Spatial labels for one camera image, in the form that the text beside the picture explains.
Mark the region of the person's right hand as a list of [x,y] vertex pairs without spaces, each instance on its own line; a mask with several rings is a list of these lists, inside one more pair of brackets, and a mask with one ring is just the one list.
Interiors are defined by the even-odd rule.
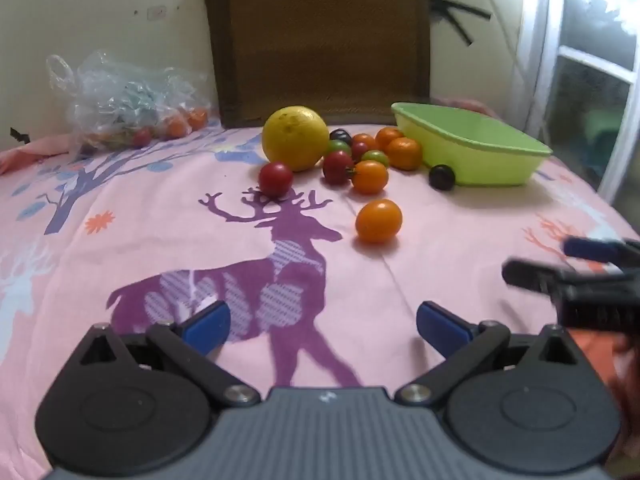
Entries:
[[608,388],[620,411],[620,433],[605,463],[616,479],[639,478],[639,338],[617,336]]

